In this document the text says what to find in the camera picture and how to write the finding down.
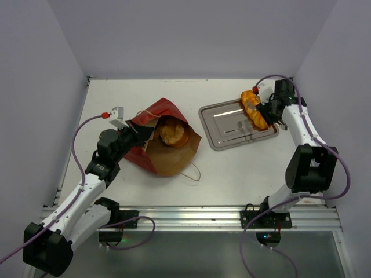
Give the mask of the silver metal tongs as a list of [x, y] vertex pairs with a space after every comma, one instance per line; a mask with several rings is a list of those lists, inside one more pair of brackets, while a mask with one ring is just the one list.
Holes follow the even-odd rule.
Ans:
[[257, 108], [249, 100], [246, 101], [246, 107], [252, 111], [256, 111]]

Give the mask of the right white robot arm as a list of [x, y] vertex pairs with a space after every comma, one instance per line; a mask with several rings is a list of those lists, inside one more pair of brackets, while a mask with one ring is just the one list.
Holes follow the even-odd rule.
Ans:
[[332, 182], [339, 153], [316, 131], [307, 104], [296, 90], [293, 80], [278, 76], [273, 93], [257, 111], [268, 123], [285, 124], [296, 150], [285, 171], [285, 183], [260, 204], [253, 227], [273, 228], [285, 220], [290, 208], [302, 199], [322, 200]]

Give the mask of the round fake bread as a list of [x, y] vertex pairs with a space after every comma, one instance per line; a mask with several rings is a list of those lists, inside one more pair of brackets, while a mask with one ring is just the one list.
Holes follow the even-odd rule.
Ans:
[[181, 148], [188, 143], [188, 126], [181, 120], [169, 118], [161, 126], [159, 135], [162, 141], [171, 147]]

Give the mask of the twisted fake bread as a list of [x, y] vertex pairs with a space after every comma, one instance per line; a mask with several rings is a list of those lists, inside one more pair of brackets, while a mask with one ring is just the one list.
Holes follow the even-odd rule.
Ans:
[[241, 101], [247, 115], [253, 121], [254, 125], [261, 130], [268, 129], [268, 123], [256, 108], [257, 105], [261, 104], [260, 98], [255, 95], [252, 90], [248, 90], [241, 93]]

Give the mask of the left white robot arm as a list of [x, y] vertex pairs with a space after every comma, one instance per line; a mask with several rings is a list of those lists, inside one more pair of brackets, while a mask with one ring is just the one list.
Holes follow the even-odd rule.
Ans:
[[140, 216], [124, 219], [119, 204], [101, 197], [118, 172], [119, 161], [134, 147], [143, 147], [154, 132], [131, 120], [102, 131], [81, 181], [62, 204], [40, 224], [24, 231], [23, 261], [54, 277], [69, 267], [76, 249], [99, 228], [127, 228]]

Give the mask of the red paper bag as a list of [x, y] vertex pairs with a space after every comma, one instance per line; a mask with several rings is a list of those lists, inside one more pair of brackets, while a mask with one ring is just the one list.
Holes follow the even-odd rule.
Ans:
[[[174, 148], [166, 145], [159, 130], [169, 118], [183, 121], [188, 126], [189, 140], [185, 146]], [[146, 149], [132, 148], [124, 158], [136, 166], [141, 167], [161, 177], [172, 177], [182, 174], [183, 170], [192, 163], [195, 157], [201, 136], [190, 126], [184, 115], [170, 100], [161, 98], [144, 110], [138, 111], [132, 121], [137, 125], [154, 127]]]

